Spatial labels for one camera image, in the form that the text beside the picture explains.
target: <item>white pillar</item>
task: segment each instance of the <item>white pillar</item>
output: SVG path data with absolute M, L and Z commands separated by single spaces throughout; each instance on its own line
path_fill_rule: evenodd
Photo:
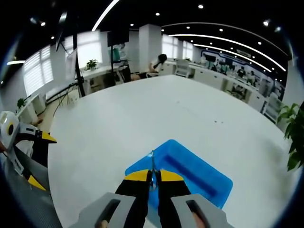
M 162 53 L 162 31 L 156 25 L 144 25 L 139 28 L 139 69 L 144 72 L 148 64 Z
M 183 59 L 182 53 L 183 53 L 183 42 L 181 40 L 178 41 L 177 43 L 178 48 L 177 48 L 177 58 L 178 59 Z
M 293 103 L 301 105 L 304 100 L 304 81 L 296 65 L 296 60 L 297 58 L 294 60 L 294 65 L 292 60 L 288 61 L 287 81 L 282 100 L 288 106 L 291 106 Z

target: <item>white round table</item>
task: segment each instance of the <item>white round table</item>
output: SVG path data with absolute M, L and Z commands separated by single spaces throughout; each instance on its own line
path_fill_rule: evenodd
M 168 139 L 232 179 L 223 210 L 236 228 L 270 227 L 300 174 L 287 172 L 290 142 L 261 113 L 178 76 L 114 86 L 59 108 L 51 135 L 58 143 L 49 146 L 49 183 L 63 228 L 115 192 L 124 171 Z

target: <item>blue plastic container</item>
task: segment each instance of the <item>blue plastic container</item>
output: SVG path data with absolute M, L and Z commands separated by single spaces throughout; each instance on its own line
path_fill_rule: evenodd
M 125 175 L 152 169 L 152 154 L 130 166 Z M 198 193 L 222 209 L 232 189 L 232 180 L 175 140 L 168 140 L 154 150 L 156 169 L 164 169 L 182 176 L 192 194 Z M 158 189 L 150 191 L 149 203 L 157 209 Z

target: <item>white desk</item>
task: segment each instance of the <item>white desk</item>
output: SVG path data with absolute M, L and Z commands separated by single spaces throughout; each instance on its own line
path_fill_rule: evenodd
M 114 72 L 116 72 L 119 77 L 120 77 L 119 71 L 121 71 L 122 69 L 124 69 L 123 66 L 113 66 Z M 110 72 L 111 72 L 111 66 L 101 66 L 95 70 L 87 70 L 82 72 L 82 76 L 84 77 L 85 80 L 89 80 L 91 78 L 105 75 Z
M 123 83 L 123 76 L 121 75 L 120 71 L 123 70 L 125 67 L 124 66 L 113 66 L 114 72 L 118 75 L 120 83 Z M 90 79 L 106 75 L 110 73 L 112 70 L 111 66 L 101 66 L 95 70 L 87 70 L 82 72 L 82 76 L 84 77 L 84 89 L 85 89 L 85 94 L 91 94 L 91 85 L 90 85 Z
M 48 176 L 63 228 L 124 171 L 175 139 L 233 181 L 223 208 L 235 228 L 271 227 L 300 170 L 287 172 L 290 143 L 260 113 L 226 93 L 179 76 L 114 86 L 58 109 L 51 127 Z
M 17 113 L 17 117 L 24 123 L 31 123 L 38 119 L 37 115 L 44 112 L 46 108 L 45 101 L 40 94 L 30 97 Z
M 174 74 L 175 66 L 175 61 L 166 61 L 161 74 Z M 221 74 L 220 72 L 209 70 L 200 64 L 195 64 L 191 62 L 189 63 L 189 68 L 191 69 L 192 74 L 194 74 L 194 81 L 207 84 L 215 89 L 226 91 L 228 87 L 232 87 L 233 83 L 244 87 L 248 90 L 246 96 L 246 103 L 256 109 L 258 112 L 261 111 L 264 102 L 267 101 L 267 98 L 262 96 L 255 87 L 253 87 L 249 83 L 242 82 L 241 80 L 238 80 L 233 76 L 227 76 Z

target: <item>window blind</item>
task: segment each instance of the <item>window blind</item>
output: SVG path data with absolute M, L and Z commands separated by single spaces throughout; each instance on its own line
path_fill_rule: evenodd
M 64 45 L 66 50 L 72 53 L 73 37 L 66 37 Z M 86 63 L 91 59 L 96 59 L 99 63 L 103 62 L 99 31 L 84 32 L 77 35 L 77 55 L 79 68 L 85 67 Z
M 29 96 L 54 79 L 50 60 L 50 46 L 44 47 L 29 57 L 23 67 L 24 86 L 27 96 Z
M 168 58 L 177 58 L 178 39 L 176 37 L 162 36 L 162 53 Z
M 182 58 L 193 59 L 193 45 L 191 43 L 186 41 L 183 42 Z

